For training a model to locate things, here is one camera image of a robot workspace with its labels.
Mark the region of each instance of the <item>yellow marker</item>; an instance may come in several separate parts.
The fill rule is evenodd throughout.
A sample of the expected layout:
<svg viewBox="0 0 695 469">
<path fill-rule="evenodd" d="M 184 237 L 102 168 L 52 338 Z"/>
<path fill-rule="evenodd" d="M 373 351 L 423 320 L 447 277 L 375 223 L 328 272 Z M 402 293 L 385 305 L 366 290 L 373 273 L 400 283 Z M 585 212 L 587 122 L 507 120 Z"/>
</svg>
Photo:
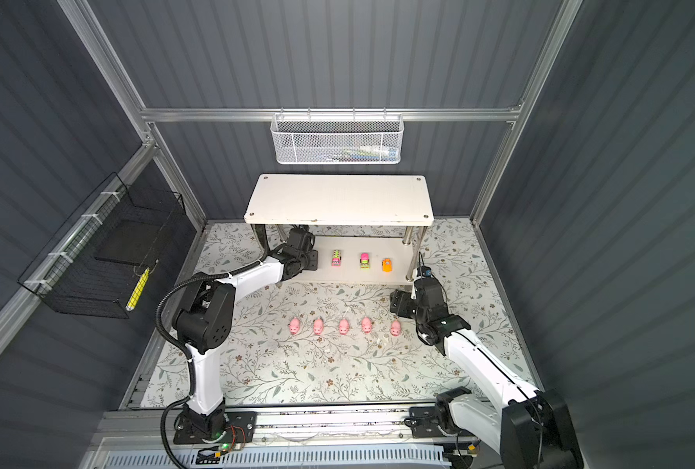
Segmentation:
<svg viewBox="0 0 695 469">
<path fill-rule="evenodd" d="M 133 309 L 136 307 L 136 303 L 138 303 L 138 299 L 142 296 L 144 286 L 147 284 L 147 280 L 149 279 L 149 272 L 149 267 L 147 267 L 142 276 L 138 279 L 138 282 L 136 282 L 136 287 L 133 289 L 131 299 L 128 300 L 128 304 L 126 305 L 126 311 L 133 311 Z"/>
</svg>

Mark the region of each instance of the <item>white mesh basket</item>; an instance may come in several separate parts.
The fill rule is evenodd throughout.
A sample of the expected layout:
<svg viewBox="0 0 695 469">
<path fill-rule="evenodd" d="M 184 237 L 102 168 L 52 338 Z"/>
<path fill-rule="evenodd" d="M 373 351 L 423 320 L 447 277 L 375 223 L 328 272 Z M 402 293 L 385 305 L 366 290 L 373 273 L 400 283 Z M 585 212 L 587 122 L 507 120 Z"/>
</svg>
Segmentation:
<svg viewBox="0 0 695 469">
<path fill-rule="evenodd" d="M 402 118 L 377 121 L 271 120 L 281 164 L 397 164 Z"/>
</svg>

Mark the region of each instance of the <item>wire basket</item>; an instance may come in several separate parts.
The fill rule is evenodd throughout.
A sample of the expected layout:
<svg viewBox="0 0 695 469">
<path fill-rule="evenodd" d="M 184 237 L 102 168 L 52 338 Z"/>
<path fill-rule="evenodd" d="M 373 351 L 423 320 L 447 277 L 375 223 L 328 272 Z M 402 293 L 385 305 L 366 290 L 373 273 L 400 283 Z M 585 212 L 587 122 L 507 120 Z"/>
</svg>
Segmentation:
<svg viewBox="0 0 695 469">
<path fill-rule="evenodd" d="M 402 118 L 378 121 L 291 121 L 273 117 L 280 164 L 397 164 Z"/>
<path fill-rule="evenodd" d="M 169 244 L 184 216 L 178 193 L 121 185 L 81 216 L 85 222 L 62 249 L 46 251 L 46 269 L 28 268 L 19 284 L 58 313 L 125 319 L 173 254 Z"/>
</svg>

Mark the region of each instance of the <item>floral tablecloth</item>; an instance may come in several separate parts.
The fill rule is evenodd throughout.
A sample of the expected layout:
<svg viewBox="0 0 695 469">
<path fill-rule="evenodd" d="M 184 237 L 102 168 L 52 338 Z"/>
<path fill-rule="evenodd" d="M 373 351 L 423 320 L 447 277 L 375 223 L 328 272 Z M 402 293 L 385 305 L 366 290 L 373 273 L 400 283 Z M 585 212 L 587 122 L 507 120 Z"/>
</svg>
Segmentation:
<svg viewBox="0 0 695 469">
<path fill-rule="evenodd" d="M 325 236 L 402 236 L 402 227 L 320 227 Z M 272 246 L 277 230 L 268 227 Z M 197 271 L 219 273 L 259 256 L 247 224 L 215 224 Z M 426 264 L 446 290 L 450 311 L 469 322 L 502 361 L 531 380 L 520 344 L 504 313 L 483 253 L 466 218 L 436 220 L 422 247 Z M 396 319 L 389 312 L 394 286 L 322 285 L 295 281 L 270 285 L 235 305 L 232 331 L 222 344 L 220 382 L 228 405 L 334 401 L 432 399 L 458 386 L 478 395 L 474 382 L 435 347 L 423 345 L 411 320 L 400 319 L 402 333 L 390 334 Z M 369 334 L 360 321 L 370 317 Z M 299 317 L 301 332 L 288 323 Z M 324 332 L 311 325 L 324 320 Z M 348 319 L 351 330 L 337 326 Z M 181 353 L 165 344 L 142 400 L 142 407 L 164 407 L 187 394 L 188 375 Z"/>
</svg>

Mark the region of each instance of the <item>shelf top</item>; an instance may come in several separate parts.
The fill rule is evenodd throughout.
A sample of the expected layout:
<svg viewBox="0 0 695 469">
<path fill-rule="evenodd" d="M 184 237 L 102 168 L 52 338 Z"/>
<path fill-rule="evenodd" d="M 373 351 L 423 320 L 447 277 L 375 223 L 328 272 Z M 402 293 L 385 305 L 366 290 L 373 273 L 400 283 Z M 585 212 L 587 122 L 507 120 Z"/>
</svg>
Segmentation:
<svg viewBox="0 0 695 469">
<path fill-rule="evenodd" d="M 261 174 L 244 220 L 429 227 L 434 215 L 421 175 Z"/>
</svg>

